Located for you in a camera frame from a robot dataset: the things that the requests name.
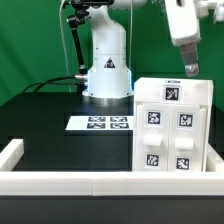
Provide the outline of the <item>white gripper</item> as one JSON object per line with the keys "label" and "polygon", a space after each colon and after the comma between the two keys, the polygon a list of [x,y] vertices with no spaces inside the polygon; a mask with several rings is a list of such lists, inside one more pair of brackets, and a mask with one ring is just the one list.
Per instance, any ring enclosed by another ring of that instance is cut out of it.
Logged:
{"label": "white gripper", "polygon": [[194,0],[165,0],[168,25],[174,46],[181,46],[181,55],[186,75],[199,74],[197,42],[200,28]]}

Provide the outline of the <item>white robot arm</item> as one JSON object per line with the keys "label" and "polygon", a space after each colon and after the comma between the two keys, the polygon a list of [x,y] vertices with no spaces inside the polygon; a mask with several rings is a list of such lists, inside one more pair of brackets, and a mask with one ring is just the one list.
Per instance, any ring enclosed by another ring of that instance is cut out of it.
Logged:
{"label": "white robot arm", "polygon": [[[162,0],[167,13],[172,44],[181,49],[185,74],[199,74],[197,43],[201,39],[199,20],[214,12],[215,22],[224,22],[224,0]],[[112,20],[108,11],[133,10],[148,0],[94,1],[88,5],[91,25],[93,64],[84,76],[82,96],[108,104],[133,96],[133,78],[126,64],[126,31]]]}

